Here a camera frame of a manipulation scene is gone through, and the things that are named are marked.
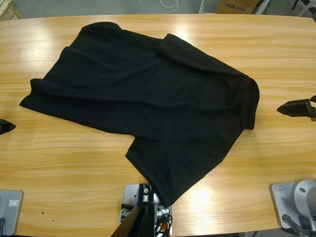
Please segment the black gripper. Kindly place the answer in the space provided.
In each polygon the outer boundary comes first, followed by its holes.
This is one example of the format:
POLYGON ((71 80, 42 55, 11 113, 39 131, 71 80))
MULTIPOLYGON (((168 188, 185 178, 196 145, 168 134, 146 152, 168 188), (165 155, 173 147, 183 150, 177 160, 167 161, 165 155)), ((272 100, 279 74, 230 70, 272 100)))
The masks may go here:
POLYGON ((287 116, 308 116, 316 120, 316 95, 310 99, 288 101, 277 108, 277 111, 287 116))

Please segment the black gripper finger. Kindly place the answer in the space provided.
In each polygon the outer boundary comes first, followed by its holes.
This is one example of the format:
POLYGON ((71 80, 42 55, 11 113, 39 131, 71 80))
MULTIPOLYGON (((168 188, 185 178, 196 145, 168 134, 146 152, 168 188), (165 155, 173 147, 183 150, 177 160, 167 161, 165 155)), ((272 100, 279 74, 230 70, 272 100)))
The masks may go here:
POLYGON ((0 119, 0 135, 5 134, 7 132, 12 131, 16 128, 16 125, 4 120, 0 119))

